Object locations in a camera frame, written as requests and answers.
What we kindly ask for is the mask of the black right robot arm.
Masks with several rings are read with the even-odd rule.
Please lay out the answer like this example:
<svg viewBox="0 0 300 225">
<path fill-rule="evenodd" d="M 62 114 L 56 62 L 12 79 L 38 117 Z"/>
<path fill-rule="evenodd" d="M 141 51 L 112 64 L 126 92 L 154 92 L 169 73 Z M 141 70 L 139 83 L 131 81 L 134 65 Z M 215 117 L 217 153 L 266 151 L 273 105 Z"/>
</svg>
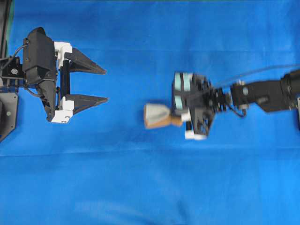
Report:
<svg viewBox="0 0 300 225">
<path fill-rule="evenodd" d="M 234 83 L 227 93 L 213 87 L 205 76 L 175 72 L 171 115 L 186 124 L 186 139 L 202 140 L 208 137 L 216 113 L 230 109 L 243 118 L 250 104 L 267 113 L 291 110 L 298 108 L 299 97 L 298 70 L 278 80 Z"/>
</svg>

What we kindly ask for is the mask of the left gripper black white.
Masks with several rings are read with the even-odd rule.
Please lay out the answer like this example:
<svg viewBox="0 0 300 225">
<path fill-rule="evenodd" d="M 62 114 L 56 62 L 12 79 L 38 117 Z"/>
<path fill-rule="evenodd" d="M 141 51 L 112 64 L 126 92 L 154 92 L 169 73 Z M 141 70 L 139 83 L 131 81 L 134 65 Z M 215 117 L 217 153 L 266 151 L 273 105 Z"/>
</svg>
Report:
<svg viewBox="0 0 300 225">
<path fill-rule="evenodd" d="M 68 123 L 73 115 L 108 101 L 70 93 L 69 71 L 105 75 L 106 70 L 67 42 L 47 42 L 46 113 L 51 123 Z"/>
</svg>

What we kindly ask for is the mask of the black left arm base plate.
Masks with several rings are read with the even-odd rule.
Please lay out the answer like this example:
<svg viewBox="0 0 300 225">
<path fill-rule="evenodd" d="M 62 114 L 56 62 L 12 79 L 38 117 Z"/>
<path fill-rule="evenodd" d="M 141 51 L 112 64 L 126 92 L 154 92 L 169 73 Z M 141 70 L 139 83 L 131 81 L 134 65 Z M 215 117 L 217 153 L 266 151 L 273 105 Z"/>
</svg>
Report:
<svg viewBox="0 0 300 225">
<path fill-rule="evenodd" d="M 16 127 L 18 95 L 15 92 L 0 94 L 0 141 L 2 142 Z"/>
</svg>

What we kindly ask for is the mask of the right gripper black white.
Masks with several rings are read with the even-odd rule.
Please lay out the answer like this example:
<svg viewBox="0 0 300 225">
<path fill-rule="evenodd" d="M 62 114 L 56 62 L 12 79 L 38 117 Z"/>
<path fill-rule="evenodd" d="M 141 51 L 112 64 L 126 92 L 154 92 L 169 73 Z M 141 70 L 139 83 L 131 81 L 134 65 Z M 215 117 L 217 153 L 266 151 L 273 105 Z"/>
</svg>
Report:
<svg viewBox="0 0 300 225">
<path fill-rule="evenodd" d="M 215 114 L 226 111 L 231 103 L 230 93 L 214 88 L 205 76 L 193 74 L 191 93 L 184 108 L 187 112 L 171 110 L 170 115 L 180 117 L 186 123 L 186 139 L 203 140 L 209 135 Z"/>
</svg>

